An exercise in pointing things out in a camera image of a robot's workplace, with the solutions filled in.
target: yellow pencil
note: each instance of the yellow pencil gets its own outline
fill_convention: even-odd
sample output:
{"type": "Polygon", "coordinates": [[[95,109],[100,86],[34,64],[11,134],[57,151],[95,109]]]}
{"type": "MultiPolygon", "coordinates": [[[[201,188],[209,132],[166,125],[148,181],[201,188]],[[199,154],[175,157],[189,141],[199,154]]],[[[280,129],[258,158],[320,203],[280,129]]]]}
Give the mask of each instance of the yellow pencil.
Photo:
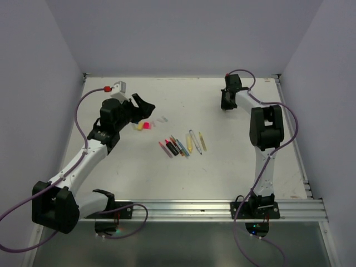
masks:
{"type": "Polygon", "coordinates": [[[202,138],[202,135],[201,135],[201,132],[199,132],[199,138],[200,138],[200,142],[201,142],[201,145],[202,145],[202,149],[204,149],[204,151],[206,151],[206,146],[205,146],[205,142],[204,142],[204,139],[202,138]]]}

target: red object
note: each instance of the red object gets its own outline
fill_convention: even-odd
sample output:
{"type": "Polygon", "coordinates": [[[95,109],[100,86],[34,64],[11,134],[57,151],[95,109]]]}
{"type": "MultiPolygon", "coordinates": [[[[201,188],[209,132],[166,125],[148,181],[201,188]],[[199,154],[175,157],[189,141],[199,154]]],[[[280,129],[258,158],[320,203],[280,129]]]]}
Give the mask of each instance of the red object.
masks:
{"type": "Polygon", "coordinates": [[[145,122],[144,129],[150,129],[150,128],[151,128],[151,124],[149,122],[145,122]]]}
{"type": "Polygon", "coordinates": [[[112,91],[112,88],[110,86],[104,86],[104,92],[111,92],[112,91]]]}

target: pen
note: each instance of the pen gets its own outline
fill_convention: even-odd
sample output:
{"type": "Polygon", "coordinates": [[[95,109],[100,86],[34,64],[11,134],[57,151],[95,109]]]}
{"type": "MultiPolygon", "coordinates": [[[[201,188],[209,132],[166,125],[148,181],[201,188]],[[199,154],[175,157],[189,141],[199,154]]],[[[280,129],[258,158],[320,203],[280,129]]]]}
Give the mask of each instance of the pen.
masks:
{"type": "Polygon", "coordinates": [[[193,130],[190,130],[189,133],[190,133],[191,138],[193,139],[193,142],[194,142],[194,145],[195,145],[196,149],[202,155],[200,145],[198,143],[198,140],[195,137],[195,134],[194,134],[193,130]]]}
{"type": "Polygon", "coordinates": [[[179,151],[175,148],[175,146],[170,141],[168,141],[167,139],[165,141],[166,141],[166,146],[172,152],[172,154],[175,155],[175,156],[178,155],[179,151]]]}
{"type": "Polygon", "coordinates": [[[180,145],[180,147],[182,148],[184,154],[188,157],[189,156],[189,153],[187,151],[187,149],[185,149],[185,147],[182,145],[182,143],[177,139],[177,143],[178,145],[180,145]]]}

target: pink block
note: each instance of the pink block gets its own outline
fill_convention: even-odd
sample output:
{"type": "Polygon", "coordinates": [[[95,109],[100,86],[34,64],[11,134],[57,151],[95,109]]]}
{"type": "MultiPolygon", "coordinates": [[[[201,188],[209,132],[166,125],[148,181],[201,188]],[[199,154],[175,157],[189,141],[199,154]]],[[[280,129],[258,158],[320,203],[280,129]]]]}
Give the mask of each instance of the pink block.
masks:
{"type": "Polygon", "coordinates": [[[151,124],[149,122],[145,122],[144,129],[151,129],[151,124]]]}

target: yellow sponge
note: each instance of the yellow sponge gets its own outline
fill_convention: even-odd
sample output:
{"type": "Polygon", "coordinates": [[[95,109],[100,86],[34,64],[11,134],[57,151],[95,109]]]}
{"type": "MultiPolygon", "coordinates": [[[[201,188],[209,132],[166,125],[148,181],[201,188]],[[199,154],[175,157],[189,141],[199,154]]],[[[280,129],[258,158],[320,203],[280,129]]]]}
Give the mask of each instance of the yellow sponge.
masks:
{"type": "Polygon", "coordinates": [[[137,129],[139,131],[142,131],[142,129],[144,128],[144,123],[143,122],[140,122],[139,125],[137,125],[137,129]]]}

